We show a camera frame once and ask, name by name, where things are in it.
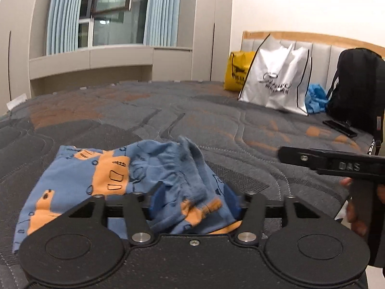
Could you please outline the blue pants with orange cars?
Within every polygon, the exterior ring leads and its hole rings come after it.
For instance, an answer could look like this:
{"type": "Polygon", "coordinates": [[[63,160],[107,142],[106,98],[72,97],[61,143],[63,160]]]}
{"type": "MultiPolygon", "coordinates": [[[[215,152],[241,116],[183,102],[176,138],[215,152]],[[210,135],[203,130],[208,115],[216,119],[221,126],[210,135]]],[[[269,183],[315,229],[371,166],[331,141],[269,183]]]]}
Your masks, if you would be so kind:
{"type": "Polygon", "coordinates": [[[225,201],[224,182],[187,138],[142,140],[110,151],[63,145],[21,209],[13,251],[29,234],[91,196],[146,193],[157,183],[164,184],[165,199],[149,221],[153,232],[226,234],[240,226],[225,201]]]}

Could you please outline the blue crumpled plastic item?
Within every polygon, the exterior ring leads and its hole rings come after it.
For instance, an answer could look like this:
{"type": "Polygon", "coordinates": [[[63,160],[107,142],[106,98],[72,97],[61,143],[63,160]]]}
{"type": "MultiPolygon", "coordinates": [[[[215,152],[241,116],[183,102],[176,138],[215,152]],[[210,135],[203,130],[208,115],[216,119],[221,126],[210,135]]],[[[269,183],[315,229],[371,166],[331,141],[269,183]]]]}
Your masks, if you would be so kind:
{"type": "Polygon", "coordinates": [[[305,96],[307,113],[323,113],[328,103],[327,93],[320,84],[310,84],[305,96]]]}

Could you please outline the white paper sheet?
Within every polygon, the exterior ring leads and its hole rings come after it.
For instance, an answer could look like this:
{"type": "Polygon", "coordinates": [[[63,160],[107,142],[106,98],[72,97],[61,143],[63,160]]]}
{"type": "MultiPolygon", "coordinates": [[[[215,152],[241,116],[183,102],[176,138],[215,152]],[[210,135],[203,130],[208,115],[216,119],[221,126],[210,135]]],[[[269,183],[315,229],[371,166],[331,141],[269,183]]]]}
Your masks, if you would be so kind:
{"type": "Polygon", "coordinates": [[[21,103],[26,102],[26,100],[27,100],[27,95],[25,93],[23,93],[22,95],[20,95],[20,96],[14,98],[13,100],[7,102],[6,106],[8,108],[8,111],[11,111],[12,109],[17,107],[21,103]]]}

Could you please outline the grey orange quilted mattress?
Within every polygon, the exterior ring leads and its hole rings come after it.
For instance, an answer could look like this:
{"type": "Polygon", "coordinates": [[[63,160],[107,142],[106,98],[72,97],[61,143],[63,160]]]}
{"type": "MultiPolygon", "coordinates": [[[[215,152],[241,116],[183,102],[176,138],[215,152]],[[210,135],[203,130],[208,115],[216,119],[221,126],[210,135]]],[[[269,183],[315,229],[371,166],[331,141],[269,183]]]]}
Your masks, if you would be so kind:
{"type": "Polygon", "coordinates": [[[1,287],[27,281],[12,252],[19,212],[61,145],[111,150],[184,136],[241,192],[300,196],[337,215],[347,192],[336,177],[281,164],[283,145],[366,153],[372,138],[327,128],[324,113],[301,116],[239,102],[213,82],[124,82],[62,91],[1,112],[1,287]]]}

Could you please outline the light blue curtain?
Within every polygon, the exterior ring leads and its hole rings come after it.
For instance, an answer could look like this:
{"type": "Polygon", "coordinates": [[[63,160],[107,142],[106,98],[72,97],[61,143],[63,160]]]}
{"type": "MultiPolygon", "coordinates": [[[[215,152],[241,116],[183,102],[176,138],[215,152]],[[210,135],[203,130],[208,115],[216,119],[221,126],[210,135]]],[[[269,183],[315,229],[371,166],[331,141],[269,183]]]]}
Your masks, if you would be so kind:
{"type": "Polygon", "coordinates": [[[148,0],[144,45],[177,46],[180,0],[148,0]]]}
{"type": "Polygon", "coordinates": [[[82,0],[51,0],[46,33],[46,54],[78,49],[78,29],[82,0]]]}

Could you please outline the beige left wardrobe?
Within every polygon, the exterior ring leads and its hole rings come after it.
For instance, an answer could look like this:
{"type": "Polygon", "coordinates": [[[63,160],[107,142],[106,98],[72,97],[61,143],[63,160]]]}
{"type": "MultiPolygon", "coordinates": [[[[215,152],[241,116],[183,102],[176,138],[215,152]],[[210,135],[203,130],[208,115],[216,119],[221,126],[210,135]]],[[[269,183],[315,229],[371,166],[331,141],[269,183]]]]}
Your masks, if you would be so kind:
{"type": "Polygon", "coordinates": [[[31,97],[29,60],[46,54],[51,0],[1,0],[1,113],[20,95],[31,97]]]}

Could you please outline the black phone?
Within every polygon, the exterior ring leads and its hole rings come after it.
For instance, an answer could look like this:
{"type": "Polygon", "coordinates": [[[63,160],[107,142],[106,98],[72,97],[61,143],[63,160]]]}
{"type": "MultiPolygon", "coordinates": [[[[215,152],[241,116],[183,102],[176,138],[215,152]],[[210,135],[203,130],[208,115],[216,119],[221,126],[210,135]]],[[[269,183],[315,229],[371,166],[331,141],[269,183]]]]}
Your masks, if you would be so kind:
{"type": "Polygon", "coordinates": [[[358,134],[355,131],[353,131],[351,128],[346,127],[345,125],[337,121],[325,120],[322,123],[330,127],[331,129],[334,129],[335,131],[340,132],[341,134],[344,134],[348,138],[355,138],[358,136],[358,134]]]}

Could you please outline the beige right wardrobe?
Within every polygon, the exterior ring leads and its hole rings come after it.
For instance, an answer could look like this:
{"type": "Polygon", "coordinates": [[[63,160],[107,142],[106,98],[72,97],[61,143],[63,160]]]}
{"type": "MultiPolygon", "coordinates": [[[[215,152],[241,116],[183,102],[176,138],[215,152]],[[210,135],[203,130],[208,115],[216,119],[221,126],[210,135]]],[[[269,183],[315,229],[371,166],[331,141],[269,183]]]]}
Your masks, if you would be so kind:
{"type": "Polygon", "coordinates": [[[230,50],[232,0],[180,0],[177,80],[223,82],[230,50]]]}

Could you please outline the open brown framed window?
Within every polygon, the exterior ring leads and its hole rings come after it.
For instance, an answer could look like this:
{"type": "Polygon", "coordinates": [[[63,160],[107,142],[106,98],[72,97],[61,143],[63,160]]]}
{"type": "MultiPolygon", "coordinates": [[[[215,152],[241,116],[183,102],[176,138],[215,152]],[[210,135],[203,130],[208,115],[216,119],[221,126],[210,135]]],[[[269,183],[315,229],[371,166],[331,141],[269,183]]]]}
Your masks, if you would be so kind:
{"type": "Polygon", "coordinates": [[[82,0],[78,46],[142,44],[148,0],[82,0]]]}

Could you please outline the beige window bench cabinet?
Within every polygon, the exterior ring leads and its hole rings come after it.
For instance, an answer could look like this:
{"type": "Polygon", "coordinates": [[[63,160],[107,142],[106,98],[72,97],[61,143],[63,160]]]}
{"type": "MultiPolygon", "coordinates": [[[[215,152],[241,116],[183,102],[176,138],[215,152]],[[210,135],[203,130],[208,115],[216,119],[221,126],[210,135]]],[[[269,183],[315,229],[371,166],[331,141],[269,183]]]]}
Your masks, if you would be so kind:
{"type": "Polygon", "coordinates": [[[193,50],[96,46],[29,60],[31,96],[126,81],[190,80],[193,50]]]}

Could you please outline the wooden padded headboard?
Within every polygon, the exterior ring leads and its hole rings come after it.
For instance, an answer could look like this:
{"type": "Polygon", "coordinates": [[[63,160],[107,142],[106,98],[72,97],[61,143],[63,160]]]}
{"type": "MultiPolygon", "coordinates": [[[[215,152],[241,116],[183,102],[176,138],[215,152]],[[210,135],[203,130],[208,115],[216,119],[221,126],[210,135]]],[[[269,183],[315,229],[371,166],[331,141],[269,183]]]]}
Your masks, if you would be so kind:
{"type": "Polygon", "coordinates": [[[268,35],[271,35],[285,47],[293,44],[296,49],[301,47],[308,49],[313,58],[311,83],[320,84],[325,90],[330,89],[337,69],[338,58],[343,50],[366,48],[376,52],[381,57],[384,57],[385,54],[383,47],[361,40],[291,31],[245,31],[242,35],[240,50],[244,52],[257,50],[268,35]]]}

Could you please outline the left light blue curtain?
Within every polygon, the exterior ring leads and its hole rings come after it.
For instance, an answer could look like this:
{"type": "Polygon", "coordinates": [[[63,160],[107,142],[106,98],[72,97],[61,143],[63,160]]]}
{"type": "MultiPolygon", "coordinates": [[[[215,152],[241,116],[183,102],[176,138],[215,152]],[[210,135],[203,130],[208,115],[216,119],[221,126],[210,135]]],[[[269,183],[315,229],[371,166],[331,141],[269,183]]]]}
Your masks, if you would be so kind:
{"type": "Polygon", "coordinates": [[[51,0],[46,33],[46,54],[78,49],[78,29],[82,0],[51,0]]]}

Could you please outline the right light blue curtain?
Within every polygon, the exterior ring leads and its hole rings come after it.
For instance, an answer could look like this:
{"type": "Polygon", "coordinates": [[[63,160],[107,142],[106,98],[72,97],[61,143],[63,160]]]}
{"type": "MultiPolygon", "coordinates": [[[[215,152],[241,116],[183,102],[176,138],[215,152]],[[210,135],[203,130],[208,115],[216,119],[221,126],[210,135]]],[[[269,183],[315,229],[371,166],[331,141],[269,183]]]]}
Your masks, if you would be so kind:
{"type": "Polygon", "coordinates": [[[180,0],[148,0],[144,45],[177,46],[180,0]]]}

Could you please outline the yellow shopping bag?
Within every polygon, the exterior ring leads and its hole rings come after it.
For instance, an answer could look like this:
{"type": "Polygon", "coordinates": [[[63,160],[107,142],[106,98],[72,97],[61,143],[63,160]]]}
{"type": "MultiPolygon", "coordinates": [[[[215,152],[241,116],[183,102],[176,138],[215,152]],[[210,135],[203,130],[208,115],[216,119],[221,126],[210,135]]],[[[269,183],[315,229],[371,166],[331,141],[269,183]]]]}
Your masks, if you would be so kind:
{"type": "Polygon", "coordinates": [[[236,51],[230,53],[225,74],[225,90],[241,91],[254,56],[254,51],[236,51]]]}

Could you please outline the white Sirowe shopping bag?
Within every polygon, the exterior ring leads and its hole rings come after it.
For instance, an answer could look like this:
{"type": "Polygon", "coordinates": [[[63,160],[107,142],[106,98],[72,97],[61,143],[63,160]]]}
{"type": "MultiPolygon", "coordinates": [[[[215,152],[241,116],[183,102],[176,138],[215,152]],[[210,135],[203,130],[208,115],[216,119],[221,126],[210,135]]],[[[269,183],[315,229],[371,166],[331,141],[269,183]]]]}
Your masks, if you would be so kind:
{"type": "Polygon", "coordinates": [[[238,100],[307,116],[313,60],[308,48],[283,46],[268,35],[258,47],[238,100]]]}

